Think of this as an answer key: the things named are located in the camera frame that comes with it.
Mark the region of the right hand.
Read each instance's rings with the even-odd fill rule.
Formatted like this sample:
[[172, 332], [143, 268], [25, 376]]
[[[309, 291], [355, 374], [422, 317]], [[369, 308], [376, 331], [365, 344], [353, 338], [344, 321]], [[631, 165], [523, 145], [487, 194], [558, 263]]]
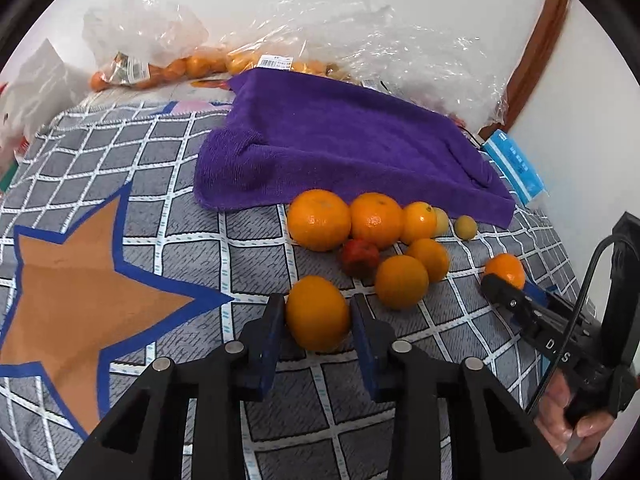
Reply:
[[566, 452], [571, 437], [578, 437], [578, 447], [568, 456], [569, 462], [577, 463], [597, 452], [602, 438], [613, 426], [615, 419], [607, 411], [597, 411], [572, 425], [565, 419], [565, 409], [571, 400], [570, 387], [562, 372], [556, 370], [539, 400], [535, 425], [558, 455]]

